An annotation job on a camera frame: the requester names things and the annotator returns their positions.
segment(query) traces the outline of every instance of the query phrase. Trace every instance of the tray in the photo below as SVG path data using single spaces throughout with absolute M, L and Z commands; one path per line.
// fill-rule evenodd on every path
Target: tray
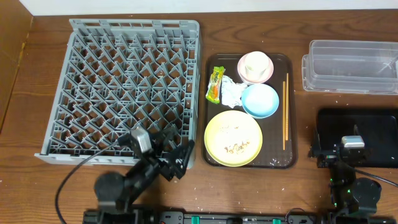
M 239 59 L 243 55 L 241 54 L 217 54 L 212 56 L 207 62 L 206 68 L 206 91 L 208 80 L 213 72 L 214 66 L 224 66 L 226 69 L 225 75 L 232 78 L 236 83 L 242 83 L 238 75 L 237 65 Z M 263 139 L 260 153 L 257 157 L 246 164 L 241 166 L 243 168 L 275 168 L 275 169 L 288 169 L 295 164 L 297 160 L 297 137 L 295 127 L 295 111 L 294 111 L 294 89 L 293 89 L 293 75 L 292 66 L 290 60 L 282 54 L 269 54 L 268 55 L 274 64 L 274 74 L 271 78 L 265 82 L 270 85 L 278 93 L 279 96 L 279 107 L 277 111 L 270 117 L 265 119 L 257 119 Z M 285 150 L 282 145 L 282 82 L 286 80 L 286 73 L 289 73 L 289 140 L 286 141 Z M 222 104 L 213 104 L 208 100 L 205 100 L 205 124 L 207 125 L 212 118 L 217 114 L 232 110 L 229 106 Z M 241 106 L 235 106 L 234 110 L 243 111 Z M 205 161 L 212 166 L 224 167 L 224 165 L 216 162 L 206 150 L 203 145 L 202 150 Z
M 320 149 L 333 149 L 343 136 L 354 135 L 357 125 L 371 155 L 366 162 L 354 165 L 398 168 L 397 118 L 397 109 L 323 109 L 317 121 Z
M 138 126 L 151 133 L 175 126 L 178 136 L 170 150 L 195 140 L 198 22 L 71 19 L 70 24 L 73 33 L 42 151 L 35 156 L 77 164 Z M 88 163 L 137 161 L 130 148 L 114 146 Z

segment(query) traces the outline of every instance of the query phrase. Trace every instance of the plastic container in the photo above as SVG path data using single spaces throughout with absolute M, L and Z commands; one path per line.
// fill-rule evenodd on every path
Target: plastic container
M 397 95 L 397 61 L 398 43 L 313 40 L 302 60 L 303 88 Z
M 178 129 L 173 146 L 195 140 L 200 78 L 196 21 L 71 19 L 73 33 L 38 158 L 78 164 L 141 126 Z M 192 154 L 192 166 L 195 155 Z M 89 164 L 134 165 L 114 146 Z

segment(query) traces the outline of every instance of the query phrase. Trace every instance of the brown tray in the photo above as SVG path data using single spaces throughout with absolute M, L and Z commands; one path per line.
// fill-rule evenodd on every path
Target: brown tray
M 297 137 L 294 111 L 294 89 L 293 89 L 293 74 L 290 60 L 282 54 L 267 54 L 274 64 L 274 73 L 265 84 L 274 88 L 279 96 L 279 106 L 277 111 L 270 117 L 265 119 L 256 119 L 262 131 L 262 147 L 257 157 L 245 166 L 244 168 L 271 168 L 271 169 L 288 169 L 292 167 L 297 160 Z M 236 83 L 242 83 L 239 77 L 237 65 L 241 54 L 217 54 L 210 57 L 206 65 L 206 91 L 208 80 L 213 73 L 214 66 L 224 66 L 226 69 L 225 75 L 232 78 Z M 282 83 L 286 81 L 286 73 L 289 73 L 289 140 L 286 141 L 285 150 L 282 145 Z M 241 106 L 235 106 L 231 109 L 229 106 L 222 104 L 214 104 L 205 101 L 205 121 L 206 125 L 217 114 L 228 111 L 239 110 L 243 111 Z M 203 145 L 203 157 L 205 161 L 212 166 L 224 167 L 224 165 L 216 162 L 207 152 Z

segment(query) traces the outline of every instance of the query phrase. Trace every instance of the bowl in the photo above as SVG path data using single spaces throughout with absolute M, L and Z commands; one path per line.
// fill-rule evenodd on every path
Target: bowl
M 243 91 L 242 105 L 247 114 L 255 119 L 263 119 L 278 109 L 279 97 L 271 86 L 254 84 Z
M 239 59 L 239 62 L 238 62 L 238 74 L 241 77 L 242 81 L 244 83 L 246 83 L 247 85 L 253 85 L 253 84 L 264 83 L 268 79 L 270 79 L 270 77 L 274 73 L 274 64 L 272 63 L 272 60 L 269 57 L 267 57 L 268 58 L 268 67 L 266 68 L 264 73 L 260 76 L 260 78 L 258 80 L 250 80 L 248 78 L 248 76 L 246 75 L 246 67 L 244 64 L 244 61 L 247 56 L 248 56 L 248 54 L 243 55 L 243 57 L 241 57 L 241 59 Z
M 262 132 L 257 121 L 248 114 L 229 110 L 216 115 L 207 124 L 204 142 L 207 152 L 218 163 L 229 167 L 243 166 L 259 154 Z

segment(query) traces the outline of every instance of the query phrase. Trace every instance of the white wall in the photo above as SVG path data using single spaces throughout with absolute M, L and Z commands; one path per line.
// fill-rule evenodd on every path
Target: white wall
M 20 2 L 33 16 L 398 9 L 398 0 L 20 0 Z

